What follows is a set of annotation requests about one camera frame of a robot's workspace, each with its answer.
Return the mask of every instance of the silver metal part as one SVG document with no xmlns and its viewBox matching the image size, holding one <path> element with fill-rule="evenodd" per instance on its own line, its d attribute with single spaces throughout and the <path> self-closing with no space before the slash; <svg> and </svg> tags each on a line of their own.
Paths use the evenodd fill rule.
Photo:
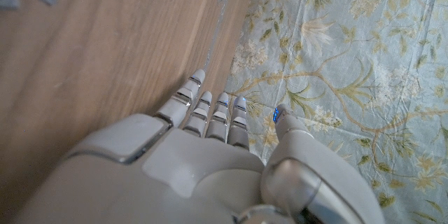
<svg viewBox="0 0 448 224">
<path fill-rule="evenodd" d="M 202 69 L 189 77 L 181 88 L 157 111 L 155 116 L 166 120 L 174 127 L 178 127 L 186 116 L 193 99 L 197 96 L 199 87 L 205 79 L 205 72 Z"/>
<path fill-rule="evenodd" d="M 168 128 L 168 124 L 159 118 L 134 114 L 89 134 L 70 150 L 67 157 L 93 154 L 130 163 L 143 155 Z"/>
<path fill-rule="evenodd" d="M 308 204 L 308 211 L 323 223 L 363 224 L 355 212 L 341 197 L 326 184 L 322 183 L 316 196 Z"/>
<path fill-rule="evenodd" d="M 237 224 L 294 224 L 294 220 L 280 208 L 264 204 L 243 212 Z"/>
<path fill-rule="evenodd" d="M 229 96 L 226 93 L 221 93 L 216 102 L 213 115 L 211 116 L 209 127 L 205 137 L 215 138 L 219 141 L 225 142 L 225 135 L 227 131 L 227 117 L 228 117 Z"/>
<path fill-rule="evenodd" d="M 237 97 L 233 103 L 227 143 L 249 150 L 249 136 L 246 124 L 246 98 Z"/>
<path fill-rule="evenodd" d="M 263 172 L 263 201 L 298 215 L 310 203 L 321 185 L 321 178 L 310 168 L 294 159 L 284 159 Z"/>
<path fill-rule="evenodd" d="M 197 137 L 202 137 L 207 123 L 207 115 L 209 113 L 211 103 L 211 93 L 209 91 L 204 92 L 196 108 L 191 112 L 190 117 L 183 127 L 183 129 L 189 133 L 194 134 Z"/>
</svg>

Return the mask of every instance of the robotic hand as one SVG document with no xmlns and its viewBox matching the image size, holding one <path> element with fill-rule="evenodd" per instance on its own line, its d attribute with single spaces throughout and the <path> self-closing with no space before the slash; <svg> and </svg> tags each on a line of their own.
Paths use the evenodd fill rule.
<svg viewBox="0 0 448 224">
<path fill-rule="evenodd" d="M 197 70 L 154 117 L 131 115 L 87 136 L 15 222 L 384 223 L 359 173 L 285 105 L 274 110 L 279 145 L 266 167 L 248 151 L 243 97 L 228 134 L 225 93 L 206 132 L 210 92 L 179 129 L 204 78 Z"/>
</svg>

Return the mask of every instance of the robot fingertip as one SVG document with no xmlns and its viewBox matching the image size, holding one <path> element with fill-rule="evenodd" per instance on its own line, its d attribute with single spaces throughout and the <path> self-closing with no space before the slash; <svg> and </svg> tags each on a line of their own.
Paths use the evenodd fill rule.
<svg viewBox="0 0 448 224">
<path fill-rule="evenodd" d="M 226 92 L 222 92 L 219 96 L 218 96 L 218 102 L 222 102 L 225 105 L 229 104 L 229 95 Z"/>
<path fill-rule="evenodd" d="M 208 104 L 211 103 L 212 95 L 210 91 L 205 91 L 201 96 L 201 101 L 207 102 Z"/>
<path fill-rule="evenodd" d="M 194 72 L 191 78 L 194 78 L 195 80 L 198 80 L 200 83 L 203 83 L 205 79 L 205 71 L 202 69 L 198 69 Z"/>
</svg>

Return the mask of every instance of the floral fabric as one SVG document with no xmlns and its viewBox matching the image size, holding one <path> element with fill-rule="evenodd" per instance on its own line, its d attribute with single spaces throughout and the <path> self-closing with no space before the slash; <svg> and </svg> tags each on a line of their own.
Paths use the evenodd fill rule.
<svg viewBox="0 0 448 224">
<path fill-rule="evenodd" d="M 448 0 L 251 0 L 226 92 L 251 151 L 286 103 L 372 186 L 387 223 L 448 223 Z"/>
</svg>

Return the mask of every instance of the fabric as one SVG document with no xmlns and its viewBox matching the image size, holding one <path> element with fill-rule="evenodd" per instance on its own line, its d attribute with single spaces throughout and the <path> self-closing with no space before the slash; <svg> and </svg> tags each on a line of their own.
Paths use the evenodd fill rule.
<svg viewBox="0 0 448 224">
<path fill-rule="evenodd" d="M 372 185 L 387 223 L 448 223 L 448 0 L 251 0 L 225 91 L 251 152 L 288 104 Z"/>
</svg>

